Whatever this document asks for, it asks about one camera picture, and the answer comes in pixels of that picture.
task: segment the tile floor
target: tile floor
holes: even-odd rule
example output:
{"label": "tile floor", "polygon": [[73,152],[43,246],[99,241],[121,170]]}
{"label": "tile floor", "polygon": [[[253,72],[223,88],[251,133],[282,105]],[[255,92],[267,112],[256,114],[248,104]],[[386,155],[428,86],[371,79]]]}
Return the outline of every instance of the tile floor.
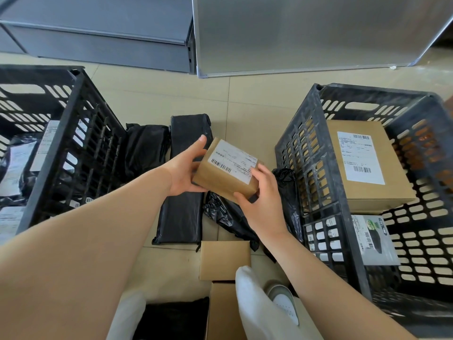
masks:
{"label": "tile floor", "polygon": [[[410,68],[359,69],[198,79],[177,72],[70,62],[0,53],[0,64],[83,65],[120,121],[169,124],[171,115],[207,113],[214,136],[221,137],[276,166],[274,145],[314,83],[332,82],[433,91],[447,99],[453,94],[453,51],[431,49]],[[127,290],[141,289],[149,301],[190,301],[207,296],[210,284],[198,280],[200,254],[196,245],[153,246],[157,222],[132,270]],[[208,218],[203,239],[235,240]],[[261,249],[252,267],[264,284],[288,282],[278,264]]]}

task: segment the brown box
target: brown box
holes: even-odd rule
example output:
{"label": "brown box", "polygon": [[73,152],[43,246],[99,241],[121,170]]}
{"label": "brown box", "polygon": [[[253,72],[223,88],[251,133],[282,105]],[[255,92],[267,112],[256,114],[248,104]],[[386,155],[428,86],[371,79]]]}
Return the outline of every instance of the brown box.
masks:
{"label": "brown box", "polygon": [[415,199],[380,122],[328,120],[327,126],[351,213],[380,214]]}
{"label": "brown box", "polygon": [[234,282],[236,270],[250,266],[249,241],[202,241],[200,280],[212,280],[206,340],[246,340]]}
{"label": "brown box", "polygon": [[250,167],[260,161],[231,144],[214,138],[193,177],[193,182],[237,203],[234,192],[249,199],[258,190],[258,180]]}

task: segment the black plastic bag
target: black plastic bag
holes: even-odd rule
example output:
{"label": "black plastic bag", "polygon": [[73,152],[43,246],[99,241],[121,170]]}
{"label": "black plastic bag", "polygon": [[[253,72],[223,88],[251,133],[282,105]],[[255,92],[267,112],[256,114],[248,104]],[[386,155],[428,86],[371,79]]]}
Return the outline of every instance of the black plastic bag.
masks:
{"label": "black plastic bag", "polygon": [[124,171],[127,181],[165,163],[170,147],[170,130],[165,125],[126,124],[123,143]]}
{"label": "black plastic bag", "polygon": [[0,206],[26,205],[27,187],[40,133],[25,133],[11,138],[5,155],[0,161]]}
{"label": "black plastic bag", "polygon": [[193,302],[147,304],[132,339],[204,340],[208,310],[209,297]]}
{"label": "black plastic bag", "polygon": [[214,192],[206,194],[204,213],[236,237],[250,241],[250,248],[256,251],[260,246],[258,235],[250,228],[241,207]]}
{"label": "black plastic bag", "polygon": [[274,169],[272,173],[277,179],[286,228],[300,243],[303,243],[302,213],[294,171],[289,168],[280,168]]}
{"label": "black plastic bag", "polygon": [[[201,135],[207,137],[207,149],[213,140],[207,114],[172,116],[170,158],[189,148]],[[157,233],[152,244],[201,243],[203,197],[204,193],[200,192],[167,197],[160,208]]]}

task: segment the black plastic crate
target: black plastic crate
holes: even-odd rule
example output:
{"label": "black plastic crate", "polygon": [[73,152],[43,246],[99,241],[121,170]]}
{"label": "black plastic crate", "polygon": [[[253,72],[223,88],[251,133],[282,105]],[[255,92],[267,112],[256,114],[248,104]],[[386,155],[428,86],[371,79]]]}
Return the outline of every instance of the black plastic crate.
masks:
{"label": "black plastic crate", "polygon": [[[384,125],[417,195],[415,202],[383,214],[399,267],[363,265],[327,119]],[[306,247],[414,335],[453,336],[453,119],[442,99],[418,91],[315,84],[275,155],[279,168],[296,172],[307,211]],[[337,238],[329,237],[332,228]],[[318,232],[327,240],[317,240]]]}
{"label": "black plastic crate", "polygon": [[13,136],[50,126],[54,138],[17,233],[122,183],[126,131],[83,67],[0,65],[0,159]]}

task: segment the bare skin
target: bare skin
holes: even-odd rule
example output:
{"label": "bare skin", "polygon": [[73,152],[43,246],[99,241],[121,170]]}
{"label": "bare skin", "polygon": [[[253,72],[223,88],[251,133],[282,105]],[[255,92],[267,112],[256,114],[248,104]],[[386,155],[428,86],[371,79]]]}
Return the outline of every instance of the bare skin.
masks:
{"label": "bare skin", "polygon": [[[1,246],[1,338],[104,340],[162,202],[205,191],[191,183],[205,144],[202,136],[165,165]],[[262,165],[252,174],[258,200],[236,197],[323,337],[414,339],[288,234],[274,176]]]}

